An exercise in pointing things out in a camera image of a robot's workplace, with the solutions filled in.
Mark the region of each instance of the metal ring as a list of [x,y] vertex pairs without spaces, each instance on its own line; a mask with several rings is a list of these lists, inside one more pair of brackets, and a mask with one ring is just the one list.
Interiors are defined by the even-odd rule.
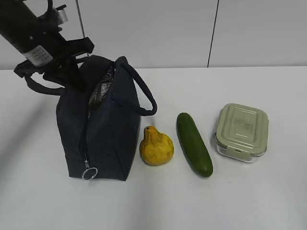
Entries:
[[[92,170],[92,169],[95,169],[96,172],[94,173],[94,175],[93,175],[91,178],[86,179],[86,178],[84,177],[85,174],[86,174],[88,171]],[[92,180],[93,178],[95,178],[95,177],[97,176],[97,174],[98,174],[98,169],[97,169],[96,167],[92,167],[92,168],[86,169],[86,170],[82,173],[82,179],[84,179],[84,180],[86,180],[86,181],[89,181],[89,180]]]

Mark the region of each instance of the yellow squash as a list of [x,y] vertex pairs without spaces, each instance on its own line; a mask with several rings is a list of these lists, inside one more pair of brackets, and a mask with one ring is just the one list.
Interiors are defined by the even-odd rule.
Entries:
[[154,126],[144,129],[144,140],[140,144],[143,160],[149,165],[159,165],[170,161],[174,154],[174,145],[167,135],[160,133]]

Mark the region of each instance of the glass food container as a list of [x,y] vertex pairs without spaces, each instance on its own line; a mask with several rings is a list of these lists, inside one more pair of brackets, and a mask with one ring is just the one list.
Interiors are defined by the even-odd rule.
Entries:
[[268,116],[262,110],[227,104],[220,112],[213,139],[220,154],[254,162],[267,149],[268,131]]

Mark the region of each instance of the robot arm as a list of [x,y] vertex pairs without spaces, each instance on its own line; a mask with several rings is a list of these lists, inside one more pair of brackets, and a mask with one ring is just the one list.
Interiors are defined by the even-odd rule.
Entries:
[[23,0],[0,0],[0,35],[27,58],[14,70],[21,78],[44,73],[47,81],[83,91],[77,64],[84,59],[76,56],[92,53],[94,45],[88,37],[66,41],[61,36],[59,25],[67,21],[65,7],[55,9],[48,0],[47,12],[36,17]]

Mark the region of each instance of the cucumber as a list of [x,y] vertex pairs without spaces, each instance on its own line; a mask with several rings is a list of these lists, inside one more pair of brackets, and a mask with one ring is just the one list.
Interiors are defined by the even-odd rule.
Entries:
[[202,177],[211,176],[212,161],[193,118],[187,113],[180,113],[176,128],[182,150],[192,170]]

